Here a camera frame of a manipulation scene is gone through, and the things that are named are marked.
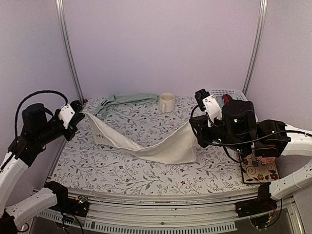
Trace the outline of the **aluminium frame post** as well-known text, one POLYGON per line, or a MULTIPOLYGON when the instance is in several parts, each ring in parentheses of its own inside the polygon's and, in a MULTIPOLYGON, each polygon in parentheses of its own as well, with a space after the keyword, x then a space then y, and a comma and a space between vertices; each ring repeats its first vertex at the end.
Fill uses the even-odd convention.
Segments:
POLYGON ((59 22, 59 27, 60 27, 60 33, 61 37, 63 40, 64 44, 64 49, 65 49, 65 54, 66 58, 68 61, 69 65, 69 70, 72 76, 75 92, 77 94, 77 97, 79 98, 80 102, 84 102, 84 95, 83 91, 81 88, 81 84, 78 78, 78 73, 74 61, 74 56, 72 53, 72 48, 70 44, 70 39, 69 39, 69 33, 67 29, 67 24, 66 24, 66 18, 65 18, 65 11, 64 11, 64 5, 62 0, 56 0, 56 11, 57 11, 57 16, 58 16, 58 22, 59 22))
POLYGON ((251 85, 251 82, 252 82, 253 73, 254 73, 256 60, 257 60, 257 55, 259 52, 261 39, 262 39, 263 31, 264 31, 267 7, 268 7, 268 1, 267 0, 261 0, 252 54, 251 54, 251 58, 250 58, 250 62, 248 65, 246 78, 245 78, 243 90, 242 90, 244 95, 247 95, 248 90, 249 90, 250 85, 251 85))

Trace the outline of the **red patterned bowl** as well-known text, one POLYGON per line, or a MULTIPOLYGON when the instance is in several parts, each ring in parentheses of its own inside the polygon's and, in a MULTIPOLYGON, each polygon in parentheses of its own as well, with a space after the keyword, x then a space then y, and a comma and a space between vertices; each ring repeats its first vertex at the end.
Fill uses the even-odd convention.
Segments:
POLYGON ((270 165, 275 163, 275 157, 256 157, 262 165, 270 165))

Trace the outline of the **light blue rolled towel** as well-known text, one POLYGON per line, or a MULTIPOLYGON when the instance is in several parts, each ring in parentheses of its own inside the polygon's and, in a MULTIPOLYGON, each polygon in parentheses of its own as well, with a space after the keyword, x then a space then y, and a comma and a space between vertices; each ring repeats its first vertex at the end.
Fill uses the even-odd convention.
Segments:
POLYGON ((216 96, 215 98, 216 98, 216 100, 217 100, 219 106, 222 108, 223 105, 224 105, 224 101, 223 101, 222 96, 216 96))

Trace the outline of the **white plastic basket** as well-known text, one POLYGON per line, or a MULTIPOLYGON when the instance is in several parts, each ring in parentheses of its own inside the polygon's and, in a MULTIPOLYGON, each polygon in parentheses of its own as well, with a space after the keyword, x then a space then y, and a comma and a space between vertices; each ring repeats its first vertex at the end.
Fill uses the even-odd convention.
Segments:
POLYGON ((232 99, 248 101, 246 96, 240 90, 233 90, 233 89, 212 89, 210 91, 211 95, 214 96, 223 96, 224 94, 228 94, 232 97, 232 99))

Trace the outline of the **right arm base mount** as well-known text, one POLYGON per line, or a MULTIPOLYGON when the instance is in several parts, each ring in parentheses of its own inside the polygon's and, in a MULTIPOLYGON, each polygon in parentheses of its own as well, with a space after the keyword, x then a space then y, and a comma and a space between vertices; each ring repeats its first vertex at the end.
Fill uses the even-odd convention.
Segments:
POLYGON ((238 217, 246 217, 264 212, 274 211, 277 208, 277 201, 270 196, 258 196, 254 199, 244 200, 235 203, 235 212, 238 217))

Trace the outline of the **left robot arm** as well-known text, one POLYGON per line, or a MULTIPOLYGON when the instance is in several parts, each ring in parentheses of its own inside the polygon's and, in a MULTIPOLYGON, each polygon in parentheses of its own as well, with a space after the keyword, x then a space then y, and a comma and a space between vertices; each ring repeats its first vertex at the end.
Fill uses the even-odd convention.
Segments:
POLYGON ((89 208, 87 197, 79 195, 69 198, 68 189, 63 185, 49 181, 38 192, 23 201, 7 206, 8 198, 21 176, 31 167, 37 156, 45 151, 50 142, 64 137, 70 141, 77 132, 77 124, 84 119, 82 103, 79 100, 68 102, 67 97, 58 91, 41 90, 31 93, 18 105, 15 121, 17 124, 21 106, 31 97, 39 94, 56 94, 65 104, 52 113, 42 103, 35 103, 22 111, 23 127, 20 134, 8 147, 0 165, 0 232, 2 234, 23 233, 22 227, 42 211, 53 208, 59 211, 62 221, 85 217, 89 208))

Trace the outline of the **right aluminium frame post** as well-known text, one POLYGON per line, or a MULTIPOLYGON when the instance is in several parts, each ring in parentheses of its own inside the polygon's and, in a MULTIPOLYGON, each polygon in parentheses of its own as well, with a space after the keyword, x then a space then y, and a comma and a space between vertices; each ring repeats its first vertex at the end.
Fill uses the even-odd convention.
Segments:
POLYGON ((244 95, 247 95, 248 90, 249 90, 250 85, 251 85, 251 82, 252 82, 253 73, 254 73, 256 60, 257 60, 257 55, 259 52, 261 39, 262 39, 263 31, 264 31, 267 7, 268 7, 268 1, 267 0, 261 0, 252 54, 251 54, 251 58, 250 58, 250 62, 248 65, 246 78, 245 78, 243 90, 242 90, 244 95))

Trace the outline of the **cream ceramic mug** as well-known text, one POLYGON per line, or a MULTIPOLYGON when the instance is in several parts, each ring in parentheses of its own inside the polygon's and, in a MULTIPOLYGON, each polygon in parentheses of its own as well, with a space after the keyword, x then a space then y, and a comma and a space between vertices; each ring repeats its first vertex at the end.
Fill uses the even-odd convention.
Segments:
POLYGON ((175 96, 171 93, 162 93, 159 96, 159 109, 162 113, 172 112, 175 108, 175 96))

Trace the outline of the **aluminium front rail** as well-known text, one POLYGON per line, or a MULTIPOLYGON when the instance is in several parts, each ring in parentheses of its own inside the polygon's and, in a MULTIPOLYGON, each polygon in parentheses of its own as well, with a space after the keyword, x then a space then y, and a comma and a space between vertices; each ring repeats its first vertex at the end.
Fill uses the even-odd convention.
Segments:
POLYGON ((77 233, 103 234, 303 234, 305 228, 294 197, 276 210, 240 217, 236 203, 253 199, 256 189, 203 195, 122 195, 69 189, 71 198, 84 195, 86 216, 68 222, 77 233))

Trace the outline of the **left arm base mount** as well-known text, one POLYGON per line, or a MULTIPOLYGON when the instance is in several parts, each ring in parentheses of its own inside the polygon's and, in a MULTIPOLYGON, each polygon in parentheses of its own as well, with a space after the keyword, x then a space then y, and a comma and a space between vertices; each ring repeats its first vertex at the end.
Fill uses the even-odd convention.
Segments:
POLYGON ((86 217, 89 207, 89 197, 79 195, 75 198, 68 198, 64 205, 55 205, 50 207, 50 209, 79 217, 86 217))

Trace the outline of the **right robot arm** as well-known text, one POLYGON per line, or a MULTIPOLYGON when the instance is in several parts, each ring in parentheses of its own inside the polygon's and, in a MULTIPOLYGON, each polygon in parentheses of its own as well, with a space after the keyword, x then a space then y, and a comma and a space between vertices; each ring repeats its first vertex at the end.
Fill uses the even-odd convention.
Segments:
MULTIPOLYGON (((237 151, 241 158, 312 155, 312 133, 278 120, 256 122, 254 106, 250 101, 228 100, 223 107, 210 104, 205 98, 197 105, 204 115, 190 118, 198 144, 237 151)), ((237 202, 239 216, 266 212, 277 208, 277 201, 288 194, 305 188, 312 182, 312 163, 308 162, 292 174, 261 184, 257 197, 237 202)))

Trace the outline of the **left aluminium frame post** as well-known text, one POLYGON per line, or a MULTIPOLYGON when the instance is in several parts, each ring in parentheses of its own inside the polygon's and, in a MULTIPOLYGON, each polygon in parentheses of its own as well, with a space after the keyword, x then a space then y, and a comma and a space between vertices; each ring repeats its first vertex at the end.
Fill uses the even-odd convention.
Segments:
POLYGON ((64 49, 65 49, 65 54, 66 58, 68 61, 69 65, 69 70, 72 76, 75 92, 77 94, 77 97, 79 98, 80 102, 84 102, 84 95, 83 91, 81 88, 81 84, 78 78, 78 73, 74 61, 74 56, 72 53, 72 48, 70 44, 70 39, 69 39, 69 33, 67 29, 67 24, 66 24, 66 18, 65 18, 65 11, 64 11, 64 5, 62 0, 56 0, 56 11, 57 11, 57 16, 58 16, 58 22, 59 22, 59 27, 60 27, 60 33, 61 37, 63 40, 64 44, 64 49))

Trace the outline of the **mint green towel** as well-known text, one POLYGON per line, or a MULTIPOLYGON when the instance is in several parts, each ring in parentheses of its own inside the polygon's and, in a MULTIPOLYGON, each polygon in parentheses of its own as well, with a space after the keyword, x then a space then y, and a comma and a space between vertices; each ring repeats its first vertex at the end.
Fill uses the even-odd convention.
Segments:
POLYGON ((109 95, 97 106, 95 116, 99 119, 106 119, 108 109, 111 106, 121 104, 155 104, 157 100, 158 96, 151 93, 139 93, 125 96, 109 95))

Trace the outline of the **red rolled towel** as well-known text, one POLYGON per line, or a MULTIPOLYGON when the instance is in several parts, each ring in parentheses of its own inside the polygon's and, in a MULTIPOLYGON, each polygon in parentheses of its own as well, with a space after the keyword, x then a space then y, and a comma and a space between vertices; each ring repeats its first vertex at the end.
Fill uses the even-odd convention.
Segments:
POLYGON ((222 96, 222 100, 223 100, 224 104, 227 104, 227 103, 229 103, 232 100, 232 97, 230 95, 228 95, 228 94, 224 94, 222 96))

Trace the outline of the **floral square plate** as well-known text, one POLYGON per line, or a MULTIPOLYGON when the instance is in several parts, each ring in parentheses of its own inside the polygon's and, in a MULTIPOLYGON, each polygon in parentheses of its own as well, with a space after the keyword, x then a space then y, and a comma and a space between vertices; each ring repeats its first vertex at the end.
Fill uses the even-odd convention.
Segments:
POLYGON ((243 158, 240 168, 244 184, 262 184, 280 178, 276 162, 270 165, 262 165, 254 155, 243 158))

